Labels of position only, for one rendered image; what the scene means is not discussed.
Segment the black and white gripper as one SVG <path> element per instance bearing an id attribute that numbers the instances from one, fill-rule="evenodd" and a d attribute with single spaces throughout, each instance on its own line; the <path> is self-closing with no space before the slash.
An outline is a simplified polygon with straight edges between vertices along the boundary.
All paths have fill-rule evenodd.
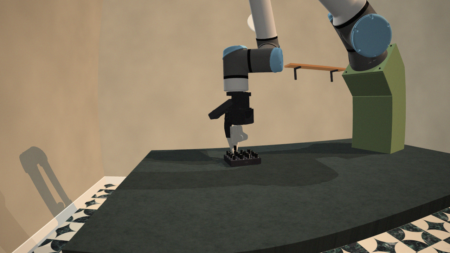
<path id="1" fill-rule="evenodd" d="M 238 143 L 248 139 L 241 125 L 254 123 L 254 113 L 249 105 L 251 92 L 233 91 L 227 92 L 226 95 L 231 96 L 233 104 L 226 109 L 224 130 L 231 152 L 234 154 L 234 150 L 238 149 Z"/>

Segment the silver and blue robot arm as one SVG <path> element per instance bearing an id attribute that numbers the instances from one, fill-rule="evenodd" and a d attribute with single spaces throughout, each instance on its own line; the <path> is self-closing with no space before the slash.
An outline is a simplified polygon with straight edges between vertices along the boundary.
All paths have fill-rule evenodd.
<path id="1" fill-rule="evenodd" d="M 348 52 L 355 71 L 370 70 L 387 57 L 392 41 L 389 22 L 367 0 L 318 0 Z M 233 45 L 223 51 L 224 91 L 248 91 L 249 73 L 281 72 L 283 52 L 278 43 L 270 0 L 249 0 L 257 47 Z M 208 114 L 218 119 L 233 104 L 231 99 Z"/>

